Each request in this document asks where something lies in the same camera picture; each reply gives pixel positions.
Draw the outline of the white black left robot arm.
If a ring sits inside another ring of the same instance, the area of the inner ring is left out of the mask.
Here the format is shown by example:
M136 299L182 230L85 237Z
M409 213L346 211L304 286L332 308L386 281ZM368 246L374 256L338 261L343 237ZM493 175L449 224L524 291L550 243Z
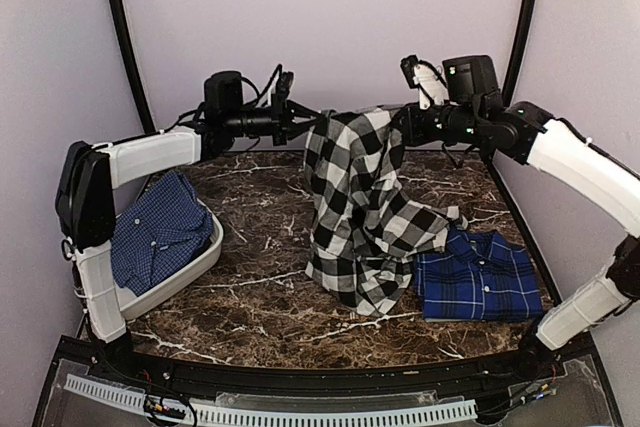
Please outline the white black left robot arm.
M205 81L200 105L170 127L114 142L77 141L69 147L55 211L75 294L99 340L111 343L127 333L111 269L114 190L173 167L213 160L238 138L269 137L282 146L302 135L319 114L290 99L293 80L293 73L276 68L264 89L245 101L248 80L238 71L221 71Z

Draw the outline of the black corner frame post left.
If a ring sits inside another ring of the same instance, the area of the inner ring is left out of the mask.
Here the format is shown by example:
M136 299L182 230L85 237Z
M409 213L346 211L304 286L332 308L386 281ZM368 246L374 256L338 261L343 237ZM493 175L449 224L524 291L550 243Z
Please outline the black corner frame post left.
M120 56L141 127L145 134L156 130L148 105L131 39L124 0L108 0Z

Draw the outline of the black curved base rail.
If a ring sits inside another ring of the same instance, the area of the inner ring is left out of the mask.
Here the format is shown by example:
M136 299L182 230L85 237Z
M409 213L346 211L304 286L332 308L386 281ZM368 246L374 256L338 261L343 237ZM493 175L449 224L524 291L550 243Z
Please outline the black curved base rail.
M37 426L184 426L153 421L82 398L63 388L69 374L143 390L185 406L223 393L295 398L400 396L473 400L477 419L441 426L618 426L621 414L595 346L581 336L531 380L516 374L513 352L393 368L295 370L234 367L133 352L99 354L62 337L36 407Z

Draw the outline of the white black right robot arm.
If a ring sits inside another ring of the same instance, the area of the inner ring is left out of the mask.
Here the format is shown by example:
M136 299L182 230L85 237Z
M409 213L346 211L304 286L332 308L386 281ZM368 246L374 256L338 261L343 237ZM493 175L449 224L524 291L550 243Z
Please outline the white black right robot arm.
M531 102L507 105L487 55L447 59L441 67L409 55L400 68L419 95L400 121L407 145L461 143L483 154L499 151L571 187L627 234L610 264L546 313L511 357L511 373L530 381L547 367L549 352L638 301L639 175L568 120Z

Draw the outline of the blue plaid folded shirt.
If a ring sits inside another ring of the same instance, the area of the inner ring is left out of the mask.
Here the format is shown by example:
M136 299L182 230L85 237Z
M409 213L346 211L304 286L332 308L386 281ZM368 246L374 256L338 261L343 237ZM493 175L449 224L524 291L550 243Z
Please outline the blue plaid folded shirt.
M415 258L414 287L429 320L519 322L544 313L527 249L496 230L450 228L443 251Z

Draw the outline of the black corner frame post right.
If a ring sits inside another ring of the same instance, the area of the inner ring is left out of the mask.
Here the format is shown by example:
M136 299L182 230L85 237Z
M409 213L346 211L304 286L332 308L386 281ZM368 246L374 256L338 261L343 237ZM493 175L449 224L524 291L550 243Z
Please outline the black corner frame post right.
M521 0L509 62L503 82L503 100L510 105L517 86L529 39L536 0Z

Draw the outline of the small-check blue shirt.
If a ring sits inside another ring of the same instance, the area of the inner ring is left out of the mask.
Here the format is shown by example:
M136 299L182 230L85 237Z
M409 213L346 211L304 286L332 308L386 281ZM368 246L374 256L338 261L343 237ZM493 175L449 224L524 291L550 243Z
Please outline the small-check blue shirt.
M144 294L206 250L214 232L212 215L188 178L166 173L116 221L111 239L116 284Z

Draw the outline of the black corner frame post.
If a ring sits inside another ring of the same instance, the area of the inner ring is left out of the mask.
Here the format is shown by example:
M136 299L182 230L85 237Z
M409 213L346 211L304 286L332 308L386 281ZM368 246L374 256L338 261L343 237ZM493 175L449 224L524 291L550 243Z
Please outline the black corner frame post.
M156 130L148 105L131 39L124 0L108 0L120 56L141 127L145 134Z
M521 0L509 62L503 82L503 100L510 105L517 86L529 39L536 0Z

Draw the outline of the grey plastic bin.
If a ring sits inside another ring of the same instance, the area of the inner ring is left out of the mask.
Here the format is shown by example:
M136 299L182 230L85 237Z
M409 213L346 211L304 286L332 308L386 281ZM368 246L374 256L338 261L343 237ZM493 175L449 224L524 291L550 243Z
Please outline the grey plastic bin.
M224 228L211 209L201 199L197 201L212 218L213 231L208 248L172 276L140 296L136 296L129 288L116 286L120 312L126 321L134 320L167 301L218 263L222 251Z

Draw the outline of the black white checked shirt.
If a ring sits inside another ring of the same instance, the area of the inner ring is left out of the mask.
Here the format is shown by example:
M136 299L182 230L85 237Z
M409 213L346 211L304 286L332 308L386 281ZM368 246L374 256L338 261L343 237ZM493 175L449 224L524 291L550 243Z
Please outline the black white checked shirt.
M422 252L443 251L456 206L413 201L399 180L399 108L328 113L309 132L304 177L313 200L307 275L363 316L382 317L412 279Z

